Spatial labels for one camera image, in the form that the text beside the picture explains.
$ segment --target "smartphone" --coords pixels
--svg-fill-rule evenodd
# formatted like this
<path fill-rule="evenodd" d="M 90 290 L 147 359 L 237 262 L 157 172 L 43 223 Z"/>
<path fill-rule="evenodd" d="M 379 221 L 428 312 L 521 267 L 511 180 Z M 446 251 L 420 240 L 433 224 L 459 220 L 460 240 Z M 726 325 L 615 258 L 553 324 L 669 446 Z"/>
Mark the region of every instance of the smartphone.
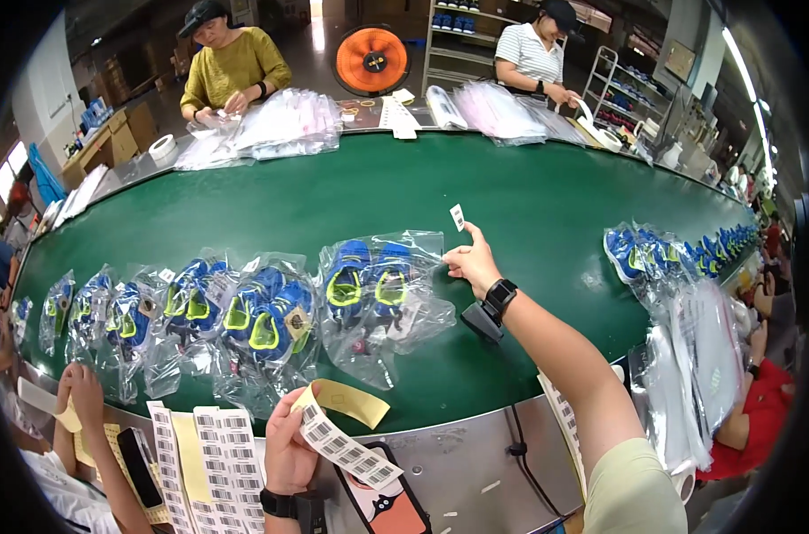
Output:
<path fill-rule="evenodd" d="M 386 443 L 369 443 L 366 448 L 398 465 Z M 428 514 L 416 500 L 404 475 L 377 491 L 338 465 L 334 467 L 370 534 L 431 534 Z"/>

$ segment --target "stack of plastic bags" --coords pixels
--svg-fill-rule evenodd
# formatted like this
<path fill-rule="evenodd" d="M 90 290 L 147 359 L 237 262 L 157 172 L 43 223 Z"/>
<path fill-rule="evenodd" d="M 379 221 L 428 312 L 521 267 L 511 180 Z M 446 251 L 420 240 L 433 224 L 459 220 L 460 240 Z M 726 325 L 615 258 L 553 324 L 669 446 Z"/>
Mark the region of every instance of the stack of plastic bags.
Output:
<path fill-rule="evenodd" d="M 546 125 L 534 119 L 507 89 L 490 82 L 466 82 L 455 89 L 455 105 L 469 127 L 496 146 L 544 143 Z"/>

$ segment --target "hand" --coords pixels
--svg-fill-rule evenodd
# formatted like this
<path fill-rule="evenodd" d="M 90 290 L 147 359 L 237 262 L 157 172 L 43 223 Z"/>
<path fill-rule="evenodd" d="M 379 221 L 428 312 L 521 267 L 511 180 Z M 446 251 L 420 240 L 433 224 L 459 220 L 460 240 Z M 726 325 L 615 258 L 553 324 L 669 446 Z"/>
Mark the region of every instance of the hand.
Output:
<path fill-rule="evenodd" d="M 455 247 L 443 255 L 443 263 L 449 266 L 449 276 L 464 278 L 473 285 L 473 294 L 481 301 L 497 280 L 503 277 L 493 262 L 491 245 L 487 244 L 481 230 L 471 222 L 463 227 L 473 236 L 473 246 Z"/>
<path fill-rule="evenodd" d="M 72 400 L 78 420 L 86 433 L 103 433 L 104 392 L 98 377 L 87 366 L 71 363 Z"/>
<path fill-rule="evenodd" d="M 284 396 L 273 409 L 265 427 L 265 472 L 268 474 L 265 487 L 278 495 L 306 491 L 318 463 L 318 453 L 300 435 L 303 410 L 291 411 L 292 404 L 303 390 L 306 388 L 299 388 Z"/>

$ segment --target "shoe tag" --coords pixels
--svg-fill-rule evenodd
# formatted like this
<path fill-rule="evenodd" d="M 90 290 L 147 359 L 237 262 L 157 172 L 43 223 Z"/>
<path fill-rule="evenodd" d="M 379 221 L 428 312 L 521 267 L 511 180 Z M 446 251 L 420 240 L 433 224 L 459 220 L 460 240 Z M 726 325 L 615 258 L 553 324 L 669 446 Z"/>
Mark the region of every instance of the shoe tag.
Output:
<path fill-rule="evenodd" d="M 455 226 L 458 231 L 463 230 L 463 210 L 461 209 L 461 204 L 455 204 L 455 207 L 450 209 L 449 213 L 452 214 L 452 219 L 455 220 Z"/>

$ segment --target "blue sneaker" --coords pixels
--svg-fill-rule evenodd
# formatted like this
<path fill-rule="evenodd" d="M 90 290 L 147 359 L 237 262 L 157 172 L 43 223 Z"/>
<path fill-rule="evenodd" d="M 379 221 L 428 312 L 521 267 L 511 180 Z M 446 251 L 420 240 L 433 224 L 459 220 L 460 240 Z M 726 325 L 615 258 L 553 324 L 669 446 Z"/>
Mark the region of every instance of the blue sneaker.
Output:
<path fill-rule="evenodd" d="M 645 271 L 633 233 L 610 229 L 603 234 L 603 250 L 623 283 L 630 283 Z"/>
<path fill-rule="evenodd" d="M 366 243 L 352 239 L 342 244 L 324 280 L 325 297 L 335 320 L 346 322 L 362 312 L 367 268 L 372 261 Z"/>
<path fill-rule="evenodd" d="M 289 348 L 292 353 L 303 350 L 309 339 L 308 320 L 312 313 L 312 293 L 306 285 L 292 280 L 270 304 L 263 304 L 260 312 L 249 336 L 250 352 L 256 361 L 280 361 L 288 356 Z"/>
<path fill-rule="evenodd" d="M 399 243 L 387 243 L 372 266 L 374 312 L 379 317 L 401 317 L 410 271 L 410 250 Z"/>
<path fill-rule="evenodd" d="M 251 318 L 258 317 L 260 307 L 270 303 L 284 285 L 285 276 L 279 269 L 265 267 L 240 287 L 223 318 L 227 335 L 239 341 L 249 339 L 253 327 Z"/>

